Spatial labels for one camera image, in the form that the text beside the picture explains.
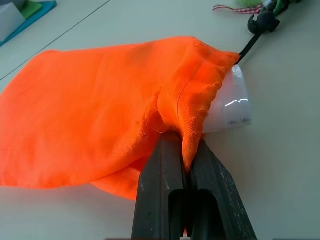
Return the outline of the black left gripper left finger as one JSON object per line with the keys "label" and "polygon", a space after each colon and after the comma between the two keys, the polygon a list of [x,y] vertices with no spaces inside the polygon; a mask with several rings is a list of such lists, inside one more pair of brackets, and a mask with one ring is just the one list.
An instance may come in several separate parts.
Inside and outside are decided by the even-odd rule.
{"label": "black left gripper left finger", "polygon": [[182,141],[163,134],[140,174],[131,239],[179,240],[185,227]]}

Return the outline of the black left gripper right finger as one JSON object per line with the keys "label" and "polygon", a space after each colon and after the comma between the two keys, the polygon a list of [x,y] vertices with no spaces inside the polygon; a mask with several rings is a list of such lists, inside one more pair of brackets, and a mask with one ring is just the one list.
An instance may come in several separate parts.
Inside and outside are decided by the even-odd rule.
{"label": "black left gripper right finger", "polygon": [[204,140],[190,169],[193,240],[257,239],[235,181]]}

